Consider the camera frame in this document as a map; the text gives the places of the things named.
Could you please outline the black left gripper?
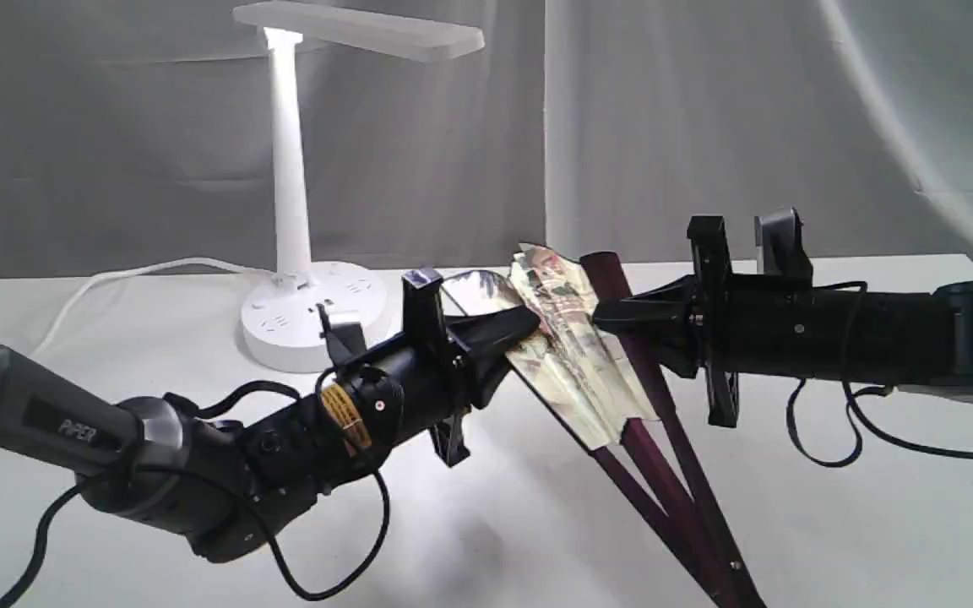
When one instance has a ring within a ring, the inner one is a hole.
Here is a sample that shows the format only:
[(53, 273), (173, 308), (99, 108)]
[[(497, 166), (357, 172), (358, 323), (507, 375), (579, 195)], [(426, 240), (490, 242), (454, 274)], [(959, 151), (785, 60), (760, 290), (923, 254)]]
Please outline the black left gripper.
[(441, 285), (435, 269), (405, 272), (401, 331), (332, 366), (332, 386), (318, 390), (352, 457), (377, 457), (426, 431), (444, 465), (462, 462), (470, 455), (462, 432), (467, 409), (491, 403), (513, 369), (508, 351), (540, 327), (528, 307), (448, 316), (447, 327)]

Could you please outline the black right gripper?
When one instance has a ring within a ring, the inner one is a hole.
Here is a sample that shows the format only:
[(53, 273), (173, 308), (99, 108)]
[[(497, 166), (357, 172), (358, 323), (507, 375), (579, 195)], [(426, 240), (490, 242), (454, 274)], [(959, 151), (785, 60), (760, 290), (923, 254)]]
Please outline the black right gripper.
[(687, 235), (694, 280), (599, 301), (592, 323), (617, 336), (642, 334), (653, 361), (673, 376), (696, 378), (703, 367), (708, 422), (719, 427), (737, 426), (742, 374), (845, 375), (843, 344), (860, 305), (859, 285), (816, 287), (759, 270), (735, 272), (721, 216), (694, 216)]

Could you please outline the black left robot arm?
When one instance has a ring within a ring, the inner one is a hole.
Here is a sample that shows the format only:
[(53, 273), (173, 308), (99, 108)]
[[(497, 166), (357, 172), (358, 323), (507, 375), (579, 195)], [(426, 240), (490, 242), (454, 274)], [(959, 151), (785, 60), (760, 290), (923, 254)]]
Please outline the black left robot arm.
[(314, 305), (333, 366), (312, 395), (251, 381), (208, 408), (170, 393), (108, 403), (0, 344), (0, 448), (71, 470), (97, 511), (235, 561), (420, 432), (444, 464), (467, 458), (462, 419), (540, 319), (525, 305), (449, 316), (442, 288), (432, 269), (403, 274), (403, 327), (371, 349), (358, 323)]

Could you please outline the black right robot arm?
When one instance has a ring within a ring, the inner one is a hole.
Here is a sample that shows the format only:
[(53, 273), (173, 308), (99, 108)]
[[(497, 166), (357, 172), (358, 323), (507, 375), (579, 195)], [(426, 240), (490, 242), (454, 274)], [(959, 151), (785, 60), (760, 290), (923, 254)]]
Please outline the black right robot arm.
[(818, 287), (795, 209), (754, 220), (754, 274), (735, 272), (721, 216), (693, 216), (687, 236), (691, 274), (602, 297), (592, 322), (641, 339), (676, 376), (705, 373), (711, 425), (737, 426), (741, 374), (930, 388), (973, 403), (973, 280), (931, 293)]

